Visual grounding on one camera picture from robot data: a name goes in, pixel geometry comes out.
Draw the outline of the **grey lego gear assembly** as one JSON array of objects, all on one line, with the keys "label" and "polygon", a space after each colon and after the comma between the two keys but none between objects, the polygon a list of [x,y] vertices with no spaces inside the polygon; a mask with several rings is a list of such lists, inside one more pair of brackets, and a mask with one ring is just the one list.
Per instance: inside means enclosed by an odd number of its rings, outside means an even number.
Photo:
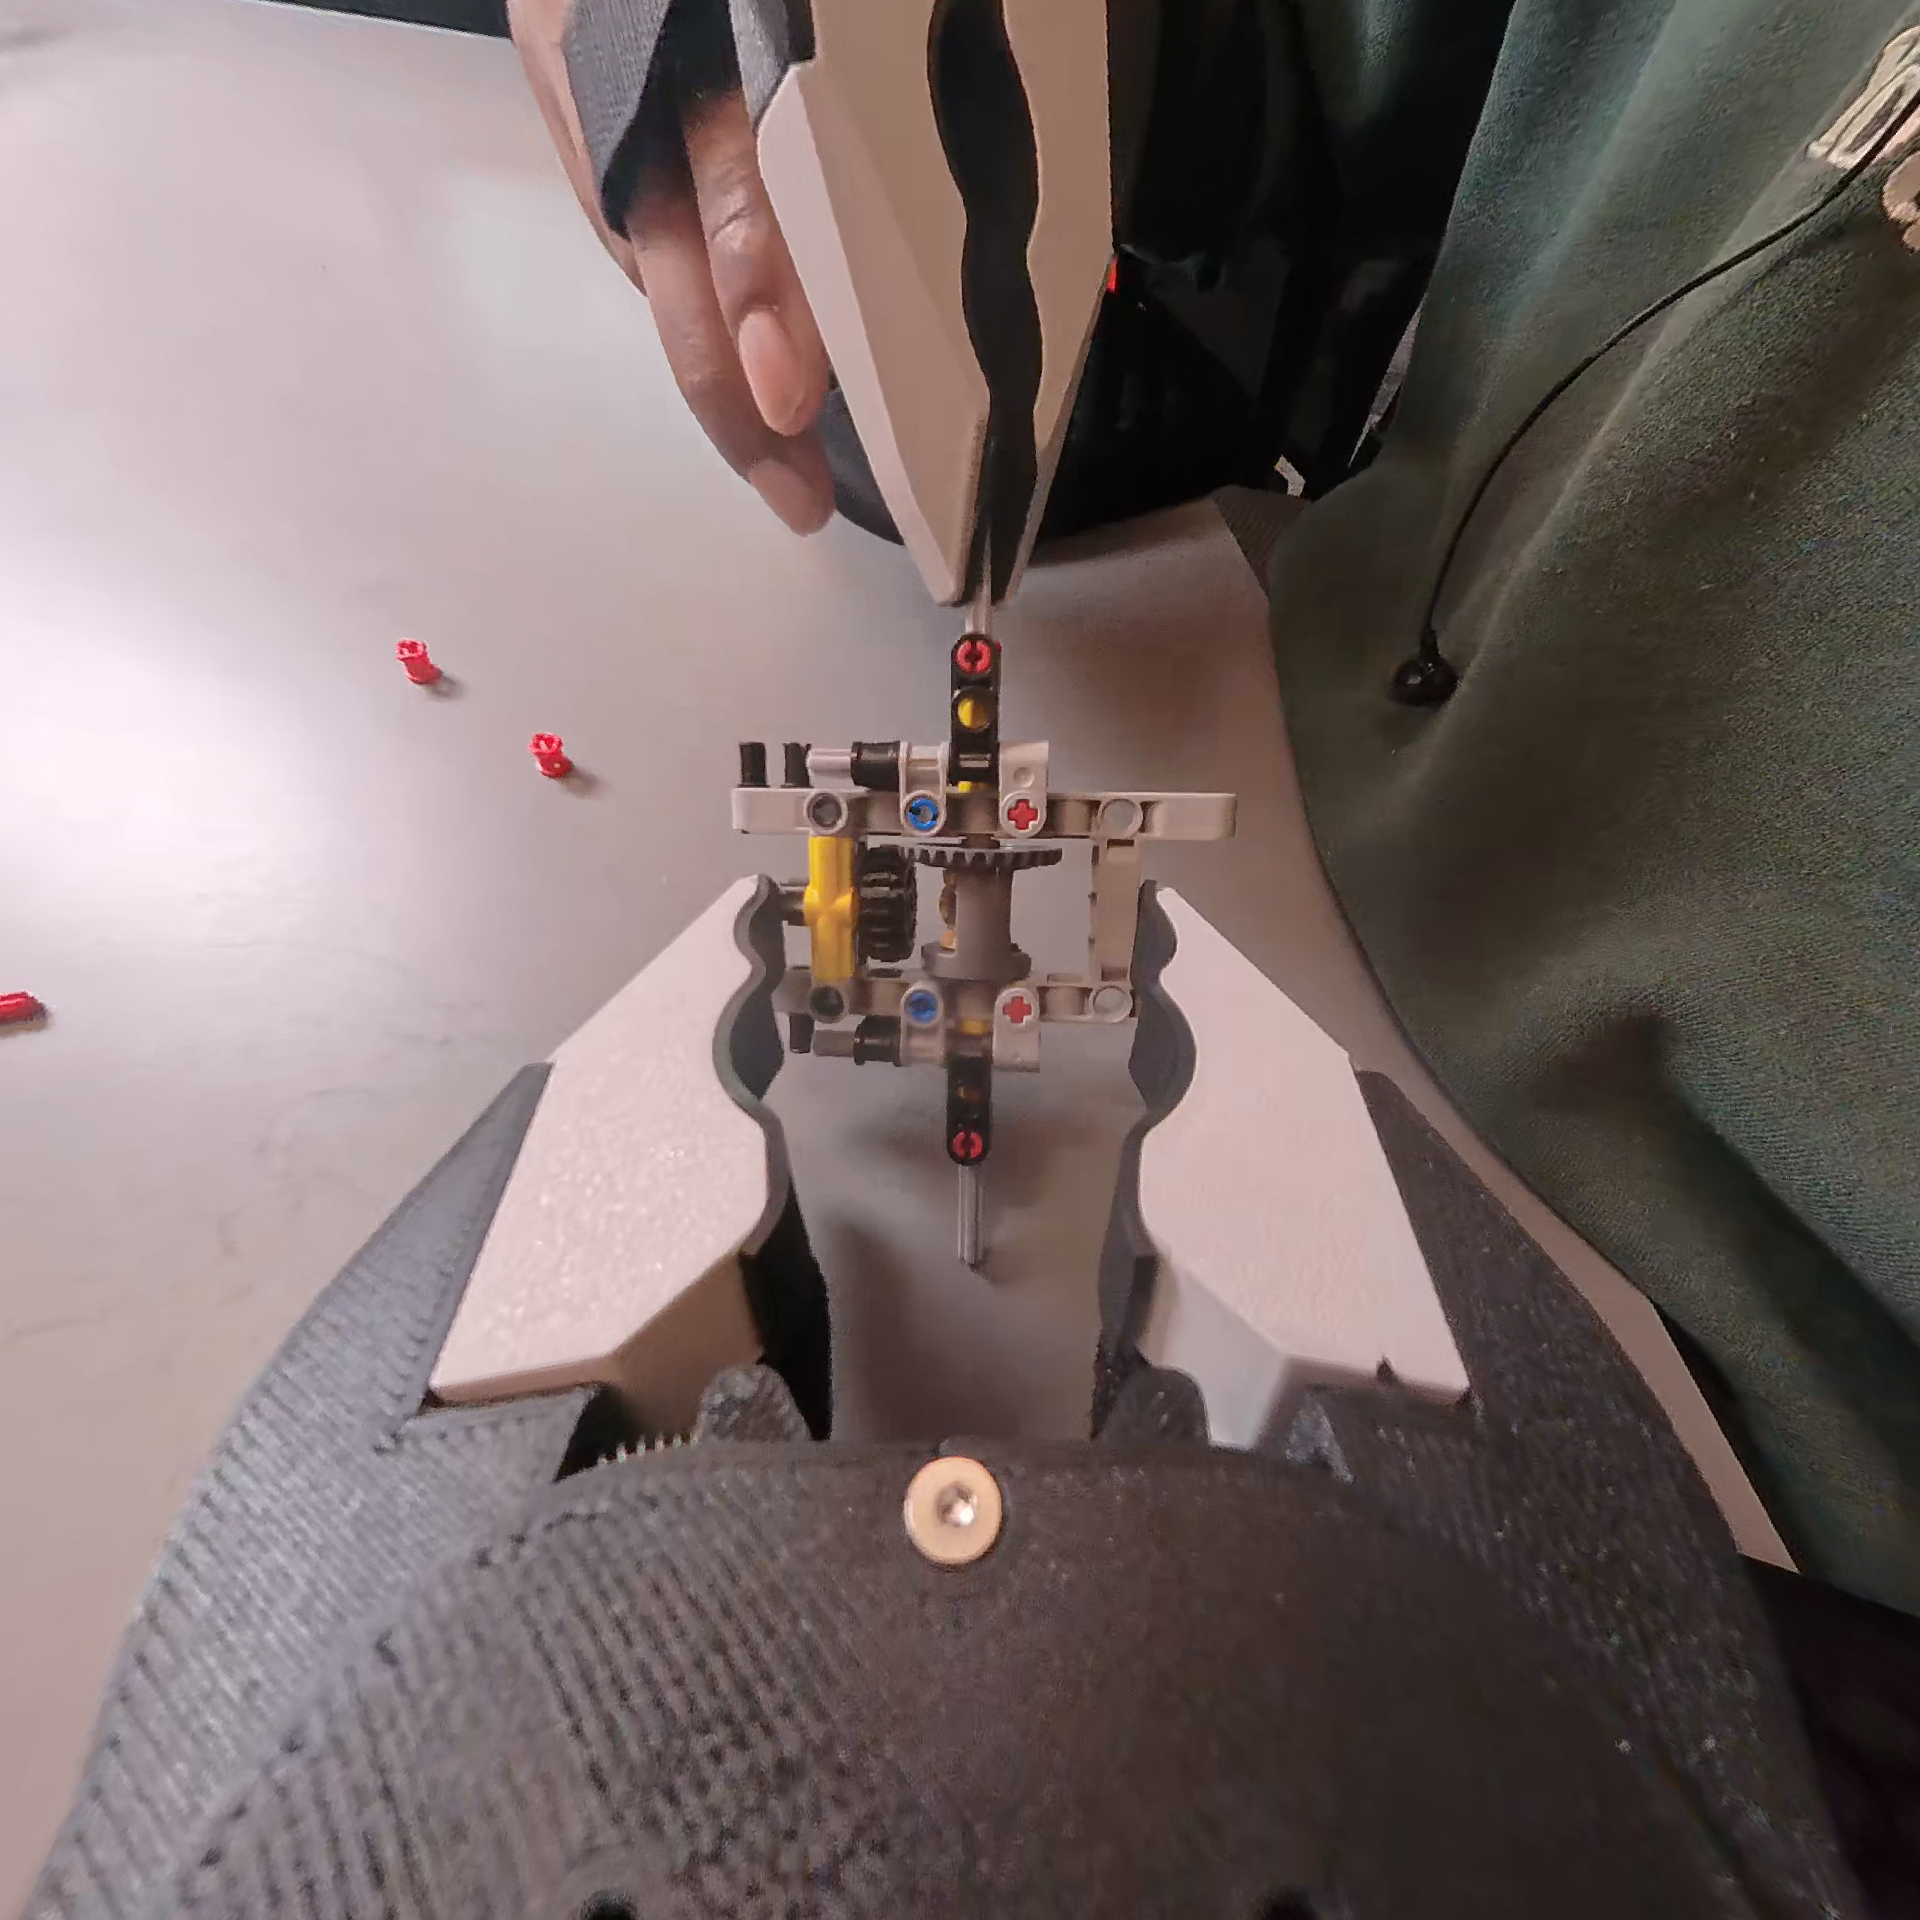
[{"label": "grey lego gear assembly", "polygon": [[[928,1068],[941,1145],[977,1176],[996,1145],[996,1078],[1039,1069],[1043,1028],[1133,1018],[1142,852],[1221,843],[1238,802],[1215,790],[1064,790],[1047,743],[1001,736],[1001,645],[972,618],[948,648],[948,734],[935,743],[737,749],[733,829],[803,842],[783,897],[803,973],[783,992],[788,1046],[821,1060]],[[1086,955],[1039,973],[1014,939],[1014,883],[1089,854]]]}]

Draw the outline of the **grey lego axle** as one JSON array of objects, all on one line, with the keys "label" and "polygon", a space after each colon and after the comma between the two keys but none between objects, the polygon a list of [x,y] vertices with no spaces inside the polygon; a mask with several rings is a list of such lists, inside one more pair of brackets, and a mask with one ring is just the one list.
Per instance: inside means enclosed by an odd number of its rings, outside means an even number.
[{"label": "grey lego axle", "polygon": [[[992,637],[992,560],[981,560],[981,581],[972,594],[968,631]],[[981,1271],[986,1262],[986,1177],[981,1166],[959,1166],[959,1212],[954,1212],[954,1235],[959,1235],[959,1260]]]}]

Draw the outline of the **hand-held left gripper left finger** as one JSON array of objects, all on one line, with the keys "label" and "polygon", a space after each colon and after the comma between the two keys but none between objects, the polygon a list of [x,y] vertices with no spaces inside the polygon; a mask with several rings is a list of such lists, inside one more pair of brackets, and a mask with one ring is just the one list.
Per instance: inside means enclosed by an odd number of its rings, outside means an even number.
[{"label": "hand-held left gripper left finger", "polygon": [[780,888],[743,879],[567,1036],[430,1388],[697,1405],[769,1350],[744,1262],[788,1198]]}]

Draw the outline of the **person's right hand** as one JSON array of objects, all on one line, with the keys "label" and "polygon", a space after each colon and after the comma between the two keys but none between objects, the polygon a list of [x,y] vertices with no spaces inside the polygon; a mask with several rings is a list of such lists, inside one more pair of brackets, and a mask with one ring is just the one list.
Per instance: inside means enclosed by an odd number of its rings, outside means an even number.
[{"label": "person's right hand", "polygon": [[733,34],[685,8],[664,27],[655,99],[664,124],[638,143],[629,206],[605,215],[562,62],[567,3],[507,3],[541,123],[605,253],[644,295],[693,418],[794,532],[833,515],[821,446],[829,356],[762,187]]}]

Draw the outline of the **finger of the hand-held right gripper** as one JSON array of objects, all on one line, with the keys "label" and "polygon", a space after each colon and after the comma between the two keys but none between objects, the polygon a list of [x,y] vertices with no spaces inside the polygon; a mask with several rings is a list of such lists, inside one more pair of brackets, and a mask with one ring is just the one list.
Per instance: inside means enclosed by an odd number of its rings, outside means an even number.
[{"label": "finger of the hand-held right gripper", "polygon": [[760,164],[878,494],[935,603],[968,599],[989,386],[928,83],[935,3],[813,3]]},{"label": "finger of the hand-held right gripper", "polygon": [[1106,3],[992,3],[989,200],[974,214],[974,351],[989,380],[992,602],[1039,544],[1112,265]]}]

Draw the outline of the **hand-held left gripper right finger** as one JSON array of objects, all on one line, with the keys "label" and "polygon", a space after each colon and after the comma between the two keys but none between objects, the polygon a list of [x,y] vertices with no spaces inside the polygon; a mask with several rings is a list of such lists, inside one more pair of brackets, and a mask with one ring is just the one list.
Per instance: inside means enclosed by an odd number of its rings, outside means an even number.
[{"label": "hand-held left gripper right finger", "polygon": [[1142,1115],[1097,1267],[1092,1432],[1178,1374],[1253,1451],[1315,1388],[1456,1405],[1468,1369],[1350,1053],[1193,903],[1142,888]]}]

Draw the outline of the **person's right forearm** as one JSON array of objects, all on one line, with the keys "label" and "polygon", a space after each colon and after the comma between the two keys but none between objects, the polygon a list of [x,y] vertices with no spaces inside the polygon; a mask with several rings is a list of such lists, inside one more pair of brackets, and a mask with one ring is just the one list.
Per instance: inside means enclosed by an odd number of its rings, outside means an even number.
[{"label": "person's right forearm", "polygon": [[1510,3],[1109,3],[1116,242],[1438,247]]}]

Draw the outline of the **person in green sweatshirt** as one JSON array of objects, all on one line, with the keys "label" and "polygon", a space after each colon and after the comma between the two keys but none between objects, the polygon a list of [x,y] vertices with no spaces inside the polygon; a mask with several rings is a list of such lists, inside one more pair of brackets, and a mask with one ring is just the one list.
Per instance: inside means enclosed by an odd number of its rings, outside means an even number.
[{"label": "person in green sweatshirt", "polygon": [[1510,3],[1381,456],[1274,560],[1427,1069],[1917,1611],[1917,3]]}]

